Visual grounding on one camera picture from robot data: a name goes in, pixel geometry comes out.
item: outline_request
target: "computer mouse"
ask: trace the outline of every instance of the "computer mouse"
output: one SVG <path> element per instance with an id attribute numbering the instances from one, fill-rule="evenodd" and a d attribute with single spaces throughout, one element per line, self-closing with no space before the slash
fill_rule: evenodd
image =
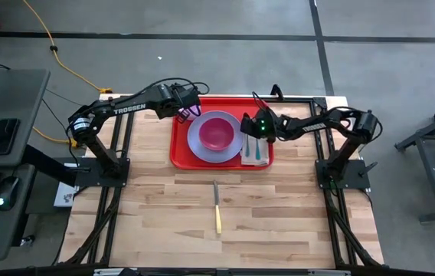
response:
<path id="1" fill-rule="evenodd" d="M 0 211 L 8 211 L 15 206 L 19 186 L 20 179 L 15 176 L 6 177 L 0 182 Z"/>

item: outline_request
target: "red tray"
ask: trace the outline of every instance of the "red tray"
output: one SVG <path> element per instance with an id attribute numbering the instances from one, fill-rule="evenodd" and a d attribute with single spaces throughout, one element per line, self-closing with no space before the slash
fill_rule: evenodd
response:
<path id="1" fill-rule="evenodd" d="M 201 112 L 220 110 L 233 114 L 239 121 L 246 112 L 254 116 L 258 106 L 253 98 L 202 97 Z M 273 162 L 273 147 L 269 144 L 269 165 L 250 166 L 241 165 L 241 155 L 238 153 L 233 159 L 224 163 L 208 163 L 194 155 L 187 144 L 187 132 L 191 122 L 179 123 L 174 118 L 172 127 L 172 141 L 170 144 L 170 160 L 179 169 L 232 169 L 232 170 L 260 170 L 270 166 Z"/>

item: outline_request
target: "yellow handle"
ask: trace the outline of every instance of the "yellow handle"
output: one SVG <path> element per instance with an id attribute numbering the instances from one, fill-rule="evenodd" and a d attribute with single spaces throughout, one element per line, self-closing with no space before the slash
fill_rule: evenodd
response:
<path id="1" fill-rule="evenodd" d="M 221 214 L 219 213 L 218 205 L 216 205 L 216 233 L 221 233 Z"/>

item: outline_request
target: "pink bowl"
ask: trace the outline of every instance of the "pink bowl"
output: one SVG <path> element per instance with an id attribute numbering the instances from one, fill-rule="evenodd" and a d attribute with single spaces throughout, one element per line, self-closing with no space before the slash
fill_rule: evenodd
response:
<path id="1" fill-rule="evenodd" d="M 225 150 L 233 141 L 234 131 L 225 119 L 213 118 L 202 124 L 199 139 L 210 150 Z"/>

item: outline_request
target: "knife with yellow handle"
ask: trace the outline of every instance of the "knife with yellow handle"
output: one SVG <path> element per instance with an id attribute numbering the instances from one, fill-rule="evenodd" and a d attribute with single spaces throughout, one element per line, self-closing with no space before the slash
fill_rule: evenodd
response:
<path id="1" fill-rule="evenodd" d="M 214 181 L 214 204 L 216 205 L 216 233 L 221 233 L 221 214 L 219 212 L 219 190 L 218 183 Z"/>

